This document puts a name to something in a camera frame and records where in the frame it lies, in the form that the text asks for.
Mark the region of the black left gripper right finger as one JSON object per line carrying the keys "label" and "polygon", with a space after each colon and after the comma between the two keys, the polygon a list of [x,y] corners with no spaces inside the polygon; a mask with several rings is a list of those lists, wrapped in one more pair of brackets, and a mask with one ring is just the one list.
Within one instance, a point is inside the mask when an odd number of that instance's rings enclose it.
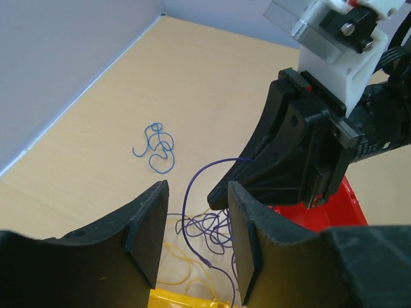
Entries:
{"label": "black left gripper right finger", "polygon": [[313,232],[228,186],[241,303],[246,307],[409,307],[410,227]]}

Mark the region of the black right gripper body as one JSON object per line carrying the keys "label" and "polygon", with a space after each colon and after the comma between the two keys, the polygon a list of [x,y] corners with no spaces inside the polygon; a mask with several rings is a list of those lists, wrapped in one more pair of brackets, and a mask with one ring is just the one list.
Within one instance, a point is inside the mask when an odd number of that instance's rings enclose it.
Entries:
{"label": "black right gripper body", "polygon": [[332,105],[335,99],[323,86],[313,85],[317,197],[312,207],[326,203],[337,192],[349,164],[410,144],[410,51],[389,49],[377,68],[388,73],[388,80],[367,86],[350,115],[342,115]]}

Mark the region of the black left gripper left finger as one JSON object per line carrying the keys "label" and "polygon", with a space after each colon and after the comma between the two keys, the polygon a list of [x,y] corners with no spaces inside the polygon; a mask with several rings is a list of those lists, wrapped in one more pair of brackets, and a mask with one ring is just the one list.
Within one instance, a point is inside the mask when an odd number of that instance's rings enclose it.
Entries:
{"label": "black left gripper left finger", "polygon": [[169,185],[64,237],[1,232],[2,307],[147,307],[156,286]]}

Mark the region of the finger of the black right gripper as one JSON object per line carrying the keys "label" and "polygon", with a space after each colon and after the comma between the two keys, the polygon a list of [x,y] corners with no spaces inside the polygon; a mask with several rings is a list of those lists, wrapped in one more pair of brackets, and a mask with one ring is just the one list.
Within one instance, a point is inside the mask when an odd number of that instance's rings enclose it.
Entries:
{"label": "finger of the black right gripper", "polygon": [[313,150],[317,109],[303,81],[270,84],[263,113],[238,161],[207,196],[211,209],[228,207],[228,184],[241,184],[265,205],[315,204],[316,154]]}

